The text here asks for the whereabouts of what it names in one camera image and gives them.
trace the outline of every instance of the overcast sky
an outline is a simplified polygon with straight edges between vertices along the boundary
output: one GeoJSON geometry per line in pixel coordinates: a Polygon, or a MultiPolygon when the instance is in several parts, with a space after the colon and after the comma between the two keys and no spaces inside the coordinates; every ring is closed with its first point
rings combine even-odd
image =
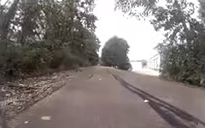
{"type": "Polygon", "coordinates": [[[156,54],[153,48],[162,41],[163,35],[156,32],[148,21],[139,21],[114,11],[114,5],[114,0],[96,0],[96,34],[101,41],[101,49],[109,38],[116,35],[130,45],[130,60],[149,59],[156,54]]]}

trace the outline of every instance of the tire mark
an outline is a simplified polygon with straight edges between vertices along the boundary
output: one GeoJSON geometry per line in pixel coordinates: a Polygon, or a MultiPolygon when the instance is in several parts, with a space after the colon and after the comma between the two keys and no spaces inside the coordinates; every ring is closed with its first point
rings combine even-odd
{"type": "Polygon", "coordinates": [[[127,83],[118,75],[115,75],[110,71],[108,72],[113,75],[113,77],[126,89],[132,93],[137,94],[143,100],[148,100],[150,107],[153,108],[160,115],[160,117],[162,117],[170,125],[176,128],[205,128],[205,122],[201,121],[200,119],[127,83]]]}

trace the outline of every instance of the asphalt road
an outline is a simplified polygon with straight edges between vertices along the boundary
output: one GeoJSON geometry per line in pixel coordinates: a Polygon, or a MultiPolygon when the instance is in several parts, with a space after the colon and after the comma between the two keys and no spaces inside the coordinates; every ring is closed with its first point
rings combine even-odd
{"type": "Polygon", "coordinates": [[[12,128],[205,128],[205,90],[92,67],[8,124],[12,128]]]}

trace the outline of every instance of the white building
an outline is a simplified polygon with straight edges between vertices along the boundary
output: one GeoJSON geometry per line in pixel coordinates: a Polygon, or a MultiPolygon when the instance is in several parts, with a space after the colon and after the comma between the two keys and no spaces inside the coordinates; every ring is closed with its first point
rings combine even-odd
{"type": "Polygon", "coordinates": [[[151,57],[147,62],[147,67],[153,70],[160,69],[160,54],[156,54],[151,57]]]}

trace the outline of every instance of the green leaves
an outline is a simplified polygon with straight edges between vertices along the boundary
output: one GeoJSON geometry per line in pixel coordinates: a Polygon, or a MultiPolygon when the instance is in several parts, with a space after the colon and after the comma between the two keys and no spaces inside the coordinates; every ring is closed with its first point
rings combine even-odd
{"type": "Polygon", "coordinates": [[[93,8],[93,0],[14,0],[0,5],[0,60],[6,62],[0,62],[0,69],[29,73],[97,64],[100,41],[94,33],[93,8]]]}
{"type": "Polygon", "coordinates": [[[128,59],[129,45],[122,38],[112,37],[102,49],[102,63],[105,66],[118,67],[128,70],[130,63],[128,59]]]}
{"type": "Polygon", "coordinates": [[[155,30],[165,31],[165,40],[157,46],[165,79],[205,87],[205,0],[198,2],[202,22],[192,18],[195,5],[187,0],[166,0],[162,5],[156,0],[117,0],[116,6],[129,15],[144,8],[132,16],[153,16],[155,30]]]}

